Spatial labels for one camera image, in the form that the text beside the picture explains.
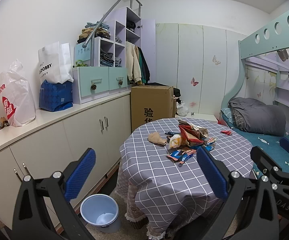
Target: teal bed sheet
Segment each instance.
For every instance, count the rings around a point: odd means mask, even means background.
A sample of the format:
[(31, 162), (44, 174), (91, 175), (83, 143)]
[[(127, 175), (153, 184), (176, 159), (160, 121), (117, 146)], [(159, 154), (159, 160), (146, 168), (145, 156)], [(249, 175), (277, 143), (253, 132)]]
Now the teal bed sheet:
[[(289, 153), (282, 147), (280, 147), (280, 136), (244, 132), (239, 130), (232, 123), (230, 123), (228, 118), (224, 114), (222, 114), (222, 118), (232, 130), (246, 138), (252, 144), (252, 146), (259, 146), (275, 162), (277, 162), (278, 165), (280, 165), (282, 171), (289, 173)], [(287, 131), (285, 132), (284, 136), (289, 140), (289, 133)], [(258, 169), (256, 164), (254, 164), (253, 168), (255, 170), (257, 178), (259, 179), (263, 175), (263, 173)]]

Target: stair handrail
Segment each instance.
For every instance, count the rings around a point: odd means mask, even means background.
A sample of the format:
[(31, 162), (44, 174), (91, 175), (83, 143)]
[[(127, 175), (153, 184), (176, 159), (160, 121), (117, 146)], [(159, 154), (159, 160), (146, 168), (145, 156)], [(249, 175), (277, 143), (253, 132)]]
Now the stair handrail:
[[(109, 13), (112, 12), (112, 10), (118, 5), (118, 3), (120, 3), (122, 0), (118, 0), (116, 1), (116, 3), (114, 5), (112, 5), (112, 7), (105, 13), (105, 15), (101, 18), (101, 20), (98, 22), (98, 24), (94, 27), (93, 31), (90, 33), (90, 35), (88, 36), (88, 38), (86, 39), (86, 41), (84, 42), (84, 44), (82, 45), (83, 48), (86, 48), (89, 41), (91, 40), (91, 45), (90, 45), (90, 66), (94, 65), (94, 34), (97, 31), (97, 29), (99, 28), (99, 26), (103, 23), (103, 21), (106, 19), (106, 17), (109, 15)], [(138, 9), (138, 15), (140, 17), (140, 12), (141, 12), (141, 6), (142, 3), (140, 3), (139, 0), (136, 0), (139, 4), (139, 9)]]

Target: checkered tablecloth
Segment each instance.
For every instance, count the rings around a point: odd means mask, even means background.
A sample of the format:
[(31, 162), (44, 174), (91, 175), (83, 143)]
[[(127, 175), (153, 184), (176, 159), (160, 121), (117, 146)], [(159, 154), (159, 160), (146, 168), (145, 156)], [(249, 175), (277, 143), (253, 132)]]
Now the checkered tablecloth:
[[(157, 131), (180, 132), (179, 118), (160, 119), (137, 128), (120, 147), (116, 192), (127, 202), (126, 218), (137, 222), (147, 217), (149, 239), (163, 238), (166, 230), (173, 235), (181, 227), (200, 215), (215, 215), (221, 201), (216, 198), (195, 156), (183, 165), (167, 158), (174, 149), (148, 141), (149, 133)], [(230, 171), (239, 171), (249, 177), (253, 166), (251, 143), (223, 125), (206, 120), (182, 118), (187, 122), (208, 128), (209, 136), (216, 137), (211, 155), (222, 161)]]

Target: blue bag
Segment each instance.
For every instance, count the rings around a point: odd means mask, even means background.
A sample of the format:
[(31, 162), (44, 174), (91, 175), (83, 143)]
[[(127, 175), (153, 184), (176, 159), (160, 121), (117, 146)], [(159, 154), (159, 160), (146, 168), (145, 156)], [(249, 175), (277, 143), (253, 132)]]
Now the blue bag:
[(52, 84), (45, 80), (40, 87), (39, 107), (51, 112), (72, 107), (72, 82)]

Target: tablecloth fringe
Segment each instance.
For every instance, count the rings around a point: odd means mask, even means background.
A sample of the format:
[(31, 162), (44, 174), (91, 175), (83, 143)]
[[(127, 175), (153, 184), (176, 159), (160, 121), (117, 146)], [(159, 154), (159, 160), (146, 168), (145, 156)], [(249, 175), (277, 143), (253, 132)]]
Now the tablecloth fringe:
[(117, 190), (115, 190), (115, 193), (116, 193), (120, 198), (122, 198), (123, 201), (126, 203), (127, 199), (126, 199), (123, 195), (121, 195), (120, 193), (118, 193)]
[(160, 239), (163, 239), (164, 235), (166, 234), (166, 231), (165, 231), (160, 236), (153, 236), (152, 234), (150, 234), (149, 224), (147, 225), (147, 229), (148, 229), (147, 236), (149, 237), (149, 239), (160, 240)]
[(146, 217), (146, 214), (143, 214), (142, 216), (138, 217), (138, 218), (132, 218), (132, 217), (129, 217), (126, 213), (125, 213), (125, 217), (128, 221), (130, 222), (138, 222), (138, 221), (141, 221), (142, 219), (144, 219)]

